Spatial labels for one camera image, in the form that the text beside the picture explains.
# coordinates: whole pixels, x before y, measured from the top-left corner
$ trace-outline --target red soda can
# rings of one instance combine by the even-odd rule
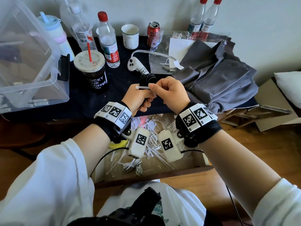
[[[158,35],[160,32],[160,25],[158,22],[152,21],[148,25],[148,41],[147,45],[150,47],[153,39],[156,35]]]

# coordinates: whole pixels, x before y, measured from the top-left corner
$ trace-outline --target red bottle cap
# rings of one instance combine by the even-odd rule
[[[206,4],[208,0],[200,0],[201,4]]]
[[[108,21],[108,15],[106,12],[104,11],[101,11],[101,12],[98,12],[98,19],[101,21],[101,22],[106,22]]]
[[[219,5],[221,2],[222,2],[222,0],[214,0],[214,3],[215,3],[216,5]]]

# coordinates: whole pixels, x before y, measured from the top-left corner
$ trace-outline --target mug rim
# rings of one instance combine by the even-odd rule
[[[127,34],[127,33],[125,33],[123,30],[122,30],[122,28],[123,28],[123,26],[135,26],[136,28],[138,28],[138,32],[137,33],[135,33],[135,34]],[[123,25],[122,27],[121,27],[121,31],[122,31],[122,33],[123,34],[126,34],[126,35],[136,35],[136,34],[138,34],[139,33],[139,27],[137,26],[137,25],[134,25],[134,24],[125,24],[125,25]]]

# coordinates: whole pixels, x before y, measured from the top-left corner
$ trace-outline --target shirt sleeve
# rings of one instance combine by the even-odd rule
[[[67,225],[93,216],[94,185],[69,139],[44,149],[0,202],[0,225]]]
[[[253,222],[256,226],[300,225],[301,190],[281,179],[259,202]]]

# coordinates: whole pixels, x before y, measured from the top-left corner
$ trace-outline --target plastic bin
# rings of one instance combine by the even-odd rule
[[[1,0],[0,114],[69,100],[58,45],[20,0]]]

